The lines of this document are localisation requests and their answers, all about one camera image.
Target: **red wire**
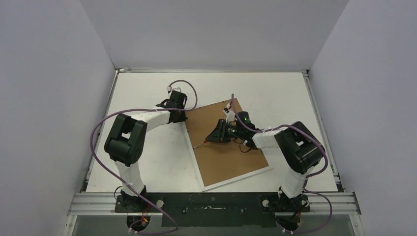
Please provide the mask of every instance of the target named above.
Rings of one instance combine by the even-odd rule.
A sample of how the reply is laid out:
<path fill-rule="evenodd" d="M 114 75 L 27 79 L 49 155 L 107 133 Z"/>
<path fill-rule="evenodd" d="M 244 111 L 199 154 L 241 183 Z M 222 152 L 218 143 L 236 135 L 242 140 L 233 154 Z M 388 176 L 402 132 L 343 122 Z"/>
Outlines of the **red wire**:
<path fill-rule="evenodd" d="M 148 208 L 144 212 L 142 212 L 141 222 L 143 222 L 143 220 L 144 220 L 144 213 L 147 213 L 149 211 L 149 209 L 150 209 L 150 205 L 148 204 Z"/>

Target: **black bracket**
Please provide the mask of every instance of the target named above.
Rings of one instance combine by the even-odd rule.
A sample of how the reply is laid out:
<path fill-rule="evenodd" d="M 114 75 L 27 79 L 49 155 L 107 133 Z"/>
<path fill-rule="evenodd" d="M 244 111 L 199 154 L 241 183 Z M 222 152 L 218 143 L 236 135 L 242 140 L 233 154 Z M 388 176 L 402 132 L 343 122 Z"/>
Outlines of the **black bracket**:
<path fill-rule="evenodd" d="M 116 116 L 104 144 L 104 151 L 112 160 L 119 161 L 126 166 L 136 163 L 142 155 L 147 127 L 148 123 L 135 120 L 125 114 Z M 127 133 L 130 133 L 129 138 L 122 136 Z"/>

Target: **robotic arm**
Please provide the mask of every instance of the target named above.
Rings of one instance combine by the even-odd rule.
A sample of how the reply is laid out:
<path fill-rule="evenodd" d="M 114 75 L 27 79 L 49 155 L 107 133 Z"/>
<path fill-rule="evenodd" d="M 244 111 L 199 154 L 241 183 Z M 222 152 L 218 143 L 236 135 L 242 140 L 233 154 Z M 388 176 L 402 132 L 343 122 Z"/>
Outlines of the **robotic arm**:
<path fill-rule="evenodd" d="M 146 186 L 141 179 L 139 165 L 136 163 L 142 155 L 146 133 L 160 125 L 183 122 L 187 119 L 184 111 L 157 111 L 157 109 L 184 109 L 186 102 L 187 96 L 184 93 L 173 90 L 169 99 L 165 99 L 153 108 L 155 112 L 133 116 L 120 114 L 113 123 L 104 150 L 115 162 L 120 177 L 141 195 L 146 193 Z M 127 188 L 126 184 L 122 186 L 121 195 L 123 204 L 131 208 L 140 210 L 146 206 L 146 203 Z"/>
<path fill-rule="evenodd" d="M 186 102 L 187 96 L 184 93 L 173 90 L 169 99 L 165 99 L 154 107 L 155 112 L 133 116 L 119 114 L 114 121 L 104 149 L 115 162 L 120 177 L 141 195 L 146 194 L 146 186 L 141 179 L 137 162 L 142 155 L 146 132 L 163 124 L 186 121 L 185 111 L 175 110 L 184 109 Z M 241 139 L 243 144 L 251 149 L 280 148 L 290 166 L 290 171 L 284 184 L 278 190 L 278 208 L 281 211 L 291 212 L 308 206 L 307 196 L 303 194 L 307 184 L 306 178 L 323 157 L 317 146 L 289 128 L 283 131 L 262 132 L 251 123 L 248 112 L 235 114 L 229 108 L 230 104 L 224 109 L 226 119 L 218 121 L 217 127 L 206 137 L 205 142 L 227 143 L 232 139 Z M 236 117 L 239 117 L 244 125 L 240 121 L 236 121 L 233 125 L 232 122 Z M 292 126 L 317 141 L 300 121 Z M 119 203 L 122 206 L 128 206 L 134 211 L 141 211 L 147 207 L 147 203 L 133 193 L 126 184 L 123 184 L 120 193 Z M 294 222 L 285 219 L 280 219 L 280 223 L 288 230 L 295 230 L 298 227 L 297 223 L 294 225 Z"/>

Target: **black mounting plate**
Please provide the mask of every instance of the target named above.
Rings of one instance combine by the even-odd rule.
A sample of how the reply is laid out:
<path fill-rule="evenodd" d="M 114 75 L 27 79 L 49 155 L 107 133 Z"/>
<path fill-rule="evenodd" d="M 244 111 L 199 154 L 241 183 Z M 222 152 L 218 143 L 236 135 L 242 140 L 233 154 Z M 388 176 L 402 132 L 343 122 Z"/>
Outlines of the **black mounting plate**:
<path fill-rule="evenodd" d="M 152 203 L 162 200 L 162 209 L 172 216 L 182 227 L 240 227 L 259 225 L 264 228 L 276 227 L 276 221 L 265 211 L 262 201 L 274 202 L 278 199 L 276 192 L 271 193 L 146 193 L 145 197 Z M 115 212 L 135 213 L 137 210 L 119 204 Z M 151 207 L 149 212 L 159 212 Z M 172 227 L 173 223 L 165 216 L 163 227 Z"/>

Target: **white cable tie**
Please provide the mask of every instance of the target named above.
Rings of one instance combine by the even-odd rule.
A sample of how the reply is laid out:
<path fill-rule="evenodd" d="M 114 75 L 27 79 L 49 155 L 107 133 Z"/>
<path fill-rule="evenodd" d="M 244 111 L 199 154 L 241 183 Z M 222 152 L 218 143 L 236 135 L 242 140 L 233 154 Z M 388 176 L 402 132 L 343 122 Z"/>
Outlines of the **white cable tie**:
<path fill-rule="evenodd" d="M 265 131 L 266 131 L 267 129 L 264 129 L 263 131 L 262 131 L 262 136 L 261 136 L 261 138 L 262 138 L 262 141 L 264 141 L 264 144 L 265 144 L 265 147 L 266 148 L 268 148 L 268 143 L 267 143 L 267 141 L 265 140 Z"/>

